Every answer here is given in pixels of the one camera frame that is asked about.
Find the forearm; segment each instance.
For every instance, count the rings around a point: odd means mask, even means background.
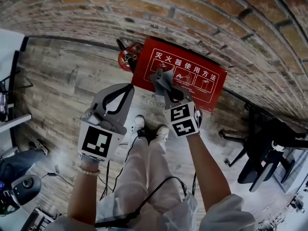
[[[228,182],[198,134],[187,136],[198,183],[207,211],[231,194]]]
[[[82,162],[81,168],[97,172],[98,164]],[[67,216],[75,220],[95,224],[97,176],[78,173],[68,204]]]

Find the white sleeve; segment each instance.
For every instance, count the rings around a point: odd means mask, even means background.
[[[96,231],[95,227],[72,218],[60,216],[49,224],[45,231]]]
[[[231,194],[209,208],[199,231],[255,231],[255,218],[242,211],[243,198]]]

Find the bracelet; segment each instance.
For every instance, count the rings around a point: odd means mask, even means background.
[[[96,172],[86,171],[86,170],[84,170],[83,168],[81,168],[80,166],[78,166],[77,169],[78,169],[81,173],[86,174],[86,175],[98,176],[98,175],[101,173],[100,170],[98,170],[98,171],[96,171]]]

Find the wooden floor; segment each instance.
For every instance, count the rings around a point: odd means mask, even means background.
[[[26,78],[34,86],[17,91],[15,97],[16,107],[22,113],[30,112],[33,118],[17,128],[17,143],[21,150],[25,150],[27,142],[41,139],[50,151],[44,161],[31,169],[32,173],[42,177],[47,172],[57,172],[74,184],[77,176],[77,141],[84,111],[90,106],[95,93],[116,83],[129,83],[132,78],[131,73],[118,67],[117,54],[106,48],[69,41],[29,40],[26,52],[19,59],[22,73],[16,79],[16,86],[25,84]],[[136,88],[126,126],[130,126],[137,114],[144,115],[153,126],[164,123],[163,103],[153,93]],[[218,131],[225,128],[245,134],[247,124],[241,119],[244,116],[247,117],[244,103],[223,92],[214,113],[204,112],[201,136],[226,176],[232,192],[244,198],[244,210],[251,212],[257,221],[262,221],[270,215],[279,214],[291,196],[284,195],[273,178],[264,182],[255,193],[249,192],[250,184],[238,184],[237,178],[247,157],[232,168],[224,164],[224,159],[232,160],[242,146],[221,139]],[[119,147],[110,164],[111,187],[122,168],[126,153],[125,146]],[[172,173],[180,177],[191,191],[194,167],[185,138],[175,139],[170,133],[167,160]],[[106,164],[101,163],[100,177],[103,180],[105,168]],[[97,199],[103,189],[104,185],[98,181]],[[45,177],[37,202],[52,215],[65,214],[71,191],[72,187],[60,177]],[[200,222],[205,210],[198,185],[196,198],[199,203],[197,221]]]

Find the red fire extinguisher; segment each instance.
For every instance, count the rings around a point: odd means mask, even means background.
[[[125,47],[119,39],[117,39],[116,42],[121,50],[117,58],[120,67],[125,71],[131,71],[134,73],[143,45],[135,42],[132,45]]]

